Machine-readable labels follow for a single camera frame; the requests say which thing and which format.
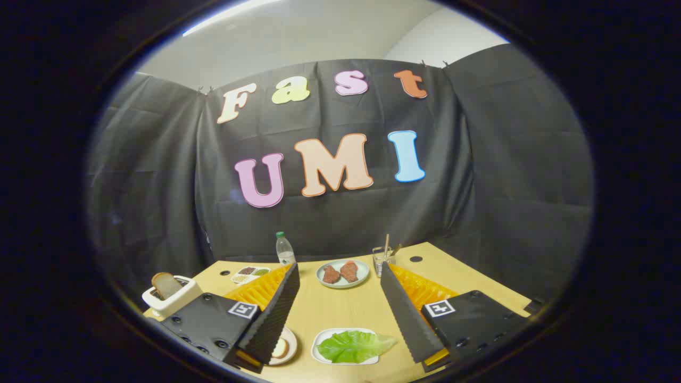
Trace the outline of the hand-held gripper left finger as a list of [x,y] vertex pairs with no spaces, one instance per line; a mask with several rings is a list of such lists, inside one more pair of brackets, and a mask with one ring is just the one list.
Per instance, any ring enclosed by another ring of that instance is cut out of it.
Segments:
[[260,373],[270,363],[300,288],[298,264],[223,296],[201,293],[159,322],[164,335],[202,356]]

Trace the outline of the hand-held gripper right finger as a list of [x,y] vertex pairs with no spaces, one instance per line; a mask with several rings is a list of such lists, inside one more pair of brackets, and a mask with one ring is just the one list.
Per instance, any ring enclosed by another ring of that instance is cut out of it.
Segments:
[[402,338],[425,372],[462,369],[506,346],[529,323],[479,289],[454,293],[384,262],[381,288]]

